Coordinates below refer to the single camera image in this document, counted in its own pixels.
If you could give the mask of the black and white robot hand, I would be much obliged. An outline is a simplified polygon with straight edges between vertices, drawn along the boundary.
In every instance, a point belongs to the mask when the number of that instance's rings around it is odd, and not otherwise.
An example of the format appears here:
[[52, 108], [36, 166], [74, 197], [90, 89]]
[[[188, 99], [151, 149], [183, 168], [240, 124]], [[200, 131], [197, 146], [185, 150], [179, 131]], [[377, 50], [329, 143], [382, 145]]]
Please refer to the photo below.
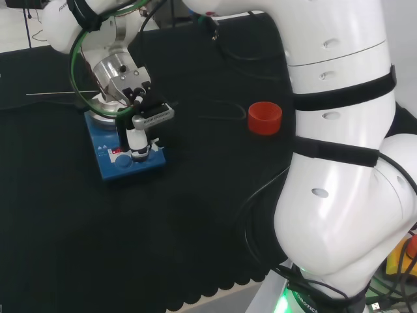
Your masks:
[[124, 72], [110, 79], [108, 94], [126, 104], [117, 110], [119, 141], [135, 162], [148, 159], [151, 141], [147, 131], [174, 117], [175, 111], [153, 86], [145, 67]]

